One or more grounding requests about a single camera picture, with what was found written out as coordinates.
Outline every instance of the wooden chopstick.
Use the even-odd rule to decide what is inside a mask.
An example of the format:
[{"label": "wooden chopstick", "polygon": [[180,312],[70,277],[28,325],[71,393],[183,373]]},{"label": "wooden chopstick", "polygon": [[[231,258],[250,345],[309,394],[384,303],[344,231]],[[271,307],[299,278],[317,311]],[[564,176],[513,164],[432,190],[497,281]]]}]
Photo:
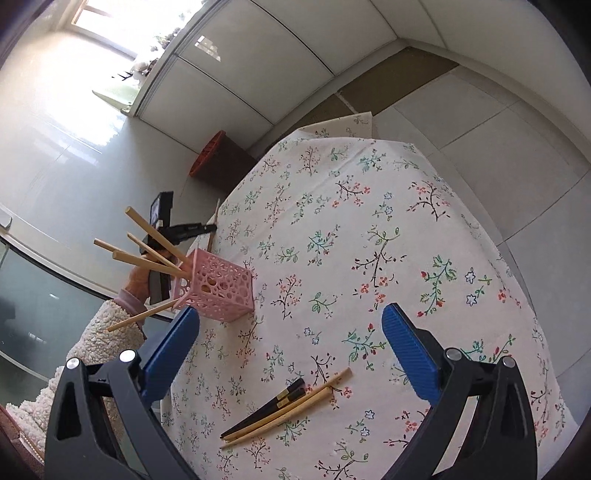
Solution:
[{"label": "wooden chopstick", "polygon": [[[216,213],[213,214],[213,224],[217,225],[217,214],[220,211],[220,205],[221,205],[221,199],[217,199],[217,205],[216,205]],[[209,240],[207,242],[207,251],[208,252],[212,252],[212,248],[213,248],[213,237],[216,236],[216,232],[211,232],[209,234]]]},{"label": "wooden chopstick", "polygon": [[[262,432],[266,432],[267,430],[269,430],[269,428],[272,428],[275,425],[279,425],[278,423],[274,423],[277,418],[286,417],[286,419],[289,419],[293,415],[296,415],[297,413],[305,410],[307,408],[307,406],[298,409],[297,412],[295,412],[295,413],[292,413],[292,410],[296,410],[297,407],[299,407],[300,405],[302,405],[304,403],[306,405],[312,405],[312,404],[316,403],[317,400],[312,402],[312,397],[321,393],[323,390],[327,390],[329,393],[331,393],[331,389],[329,387],[331,385],[334,385],[335,383],[337,383],[341,379],[341,377],[344,377],[345,375],[349,374],[350,372],[351,372],[351,369],[349,367],[347,367],[341,373],[335,375],[332,378],[329,378],[328,382],[320,385],[319,387],[316,387],[314,390],[312,390],[310,393],[308,393],[304,397],[301,397],[298,400],[296,400],[295,402],[290,403],[286,407],[282,408],[281,410],[276,411],[275,413],[269,415],[268,417],[265,417],[264,419],[259,420],[258,422],[255,422],[252,425],[249,425],[248,427],[243,428],[242,430],[238,430],[237,432],[231,433],[230,435],[226,436],[224,438],[224,440],[228,441],[229,443],[223,445],[222,449],[228,448],[228,446],[230,446],[230,445],[236,445],[235,442],[237,442],[237,440],[242,441],[242,439],[248,440],[249,438],[252,438],[253,436],[255,436],[255,435],[251,435],[251,433],[253,433],[253,432],[257,432],[257,434],[259,434]],[[267,425],[270,425],[271,423],[273,423],[272,427],[262,430],[263,428],[265,428]]]},{"label": "wooden chopstick", "polygon": [[136,257],[135,255],[131,255],[120,250],[116,250],[113,252],[113,259],[119,260],[120,262],[129,263],[130,265],[136,265],[138,267],[146,268],[148,270],[156,270],[156,272],[166,273],[173,277],[181,277],[187,280],[191,280],[191,275],[182,271],[179,268],[171,268],[166,265],[151,262],[150,260],[146,260],[145,258]]},{"label": "wooden chopstick", "polygon": [[239,430],[242,430],[257,421],[274,414],[276,411],[280,410],[281,408],[284,408],[287,404],[291,403],[292,401],[298,400],[303,395],[294,395],[294,393],[299,393],[300,391],[303,391],[304,385],[304,379],[298,378],[296,381],[292,382],[291,385],[289,385],[286,389],[282,390],[278,395],[276,395],[267,403],[265,403],[256,412],[250,414],[244,420],[239,421],[233,427],[223,432],[220,435],[220,438],[222,440],[227,440],[232,433],[238,432]]},{"label": "wooden chopstick", "polygon": [[135,317],[131,317],[131,318],[128,318],[127,320],[123,320],[123,322],[115,323],[114,325],[111,325],[110,327],[108,327],[105,330],[105,332],[114,332],[116,330],[119,330],[120,328],[130,325],[131,323],[139,322],[140,320],[145,320],[146,318],[152,316],[154,313],[159,313],[159,312],[162,312],[166,309],[169,309],[175,303],[177,303],[177,300],[169,300],[168,302],[163,303],[162,305],[160,305],[156,308],[153,308],[151,310],[147,310],[143,313],[140,313],[139,315],[136,315]]},{"label": "wooden chopstick", "polygon": [[[289,420],[290,418],[292,418],[293,416],[303,412],[304,410],[307,410],[308,408],[310,408],[312,405],[318,403],[321,400],[324,400],[325,398],[328,398],[332,395],[331,390],[326,387],[323,388],[322,390],[320,390],[320,392],[317,395],[304,395],[303,397],[300,398],[300,400],[302,400],[302,403],[299,403],[300,400],[297,400],[295,402],[293,402],[291,405],[296,405],[295,407],[293,407],[292,410],[284,413],[283,415],[277,417],[275,420],[270,421],[269,423],[264,424],[262,427],[257,428],[256,430],[251,431],[250,433],[247,433],[246,435],[243,435],[239,438],[237,438],[236,440],[233,440],[231,442],[225,443],[224,445],[222,445],[220,447],[220,450],[225,450],[227,448],[233,447],[234,445],[237,445],[238,443],[242,443],[246,440],[249,440],[253,437],[257,437],[262,435],[263,433],[267,432],[268,430],[271,430],[272,428],[280,425],[281,423],[284,423],[285,421]],[[284,410],[286,410],[287,408],[282,408],[278,413],[283,412]]]},{"label": "wooden chopstick", "polygon": [[123,249],[119,248],[119,247],[114,247],[111,244],[108,244],[107,242],[103,242],[102,240],[95,238],[94,244],[97,247],[101,247],[104,248],[105,250],[108,250],[109,252],[122,252]]},{"label": "wooden chopstick", "polygon": [[173,264],[168,258],[163,257],[162,255],[160,255],[156,250],[154,250],[152,247],[149,247],[148,245],[146,245],[145,243],[143,243],[135,235],[132,235],[131,233],[127,232],[127,238],[129,238],[138,247],[143,248],[144,250],[146,250],[154,258],[156,258],[157,260],[159,260],[160,263],[163,263],[164,265],[168,265],[171,268],[176,268],[177,270],[181,270],[179,267],[177,267],[175,264]]},{"label": "wooden chopstick", "polygon": [[152,225],[150,225],[138,212],[136,212],[132,207],[127,207],[125,209],[125,214],[131,218],[135,223],[137,223],[149,236],[151,236],[154,240],[156,240],[160,245],[162,245],[166,250],[172,253],[175,257],[177,257],[180,261],[185,263],[190,263],[187,256],[181,252],[177,247],[175,247],[172,243],[170,243],[164,235],[162,235],[159,231],[157,231]]}]

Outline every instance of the tablecloth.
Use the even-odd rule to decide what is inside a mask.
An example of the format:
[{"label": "tablecloth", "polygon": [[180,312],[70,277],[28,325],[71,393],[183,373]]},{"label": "tablecloth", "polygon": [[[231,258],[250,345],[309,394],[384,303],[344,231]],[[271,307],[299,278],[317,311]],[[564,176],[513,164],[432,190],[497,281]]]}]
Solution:
[{"label": "tablecloth", "polygon": [[[429,408],[381,332],[393,301],[444,348],[517,360],[540,476],[577,430],[542,329],[487,234],[415,146],[369,137],[369,113],[295,131],[220,209],[214,253],[252,270],[255,312],[202,318],[161,413],[202,479],[381,478]],[[330,402],[219,450],[221,432],[290,382],[313,388],[347,366],[353,375]],[[474,406],[440,468],[453,463]]]}]

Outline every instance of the pink basket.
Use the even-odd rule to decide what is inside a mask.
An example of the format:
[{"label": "pink basket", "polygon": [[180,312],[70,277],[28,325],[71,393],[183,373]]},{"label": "pink basket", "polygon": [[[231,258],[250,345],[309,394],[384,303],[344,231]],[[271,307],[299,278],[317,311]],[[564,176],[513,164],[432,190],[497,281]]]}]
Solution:
[{"label": "pink basket", "polygon": [[191,305],[199,315],[220,322],[232,322],[254,312],[250,270],[200,248],[191,255],[191,281],[176,278],[173,284],[173,298],[178,299],[175,308]]}]

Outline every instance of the flower print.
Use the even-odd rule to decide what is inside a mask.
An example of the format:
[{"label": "flower print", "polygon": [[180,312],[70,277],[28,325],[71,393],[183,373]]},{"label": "flower print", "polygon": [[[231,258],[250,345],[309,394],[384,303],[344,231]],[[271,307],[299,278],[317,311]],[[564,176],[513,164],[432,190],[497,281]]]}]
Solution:
[{"label": "flower print", "polygon": [[406,432],[415,432],[418,428],[418,424],[416,421],[406,421]]},{"label": "flower print", "polygon": [[464,278],[466,279],[466,283],[469,283],[470,285],[474,283],[474,280],[476,279],[474,267],[470,267],[470,271],[466,275],[464,275]]}]

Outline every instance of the floor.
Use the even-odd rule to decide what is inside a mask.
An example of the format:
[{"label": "floor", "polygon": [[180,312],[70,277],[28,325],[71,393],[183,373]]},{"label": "floor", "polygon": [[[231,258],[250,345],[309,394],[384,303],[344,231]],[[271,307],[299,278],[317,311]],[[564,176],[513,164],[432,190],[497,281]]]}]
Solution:
[{"label": "floor", "polygon": [[30,238],[19,240],[42,232],[33,250],[47,247],[46,256],[67,270],[102,268],[98,283],[112,290],[128,268],[92,242],[135,251],[126,232],[142,232],[126,206],[147,216],[156,195],[173,190],[173,222],[201,222],[222,195],[188,178],[194,152],[92,93],[130,63],[59,32],[20,44],[0,70],[0,202],[32,226]]}]

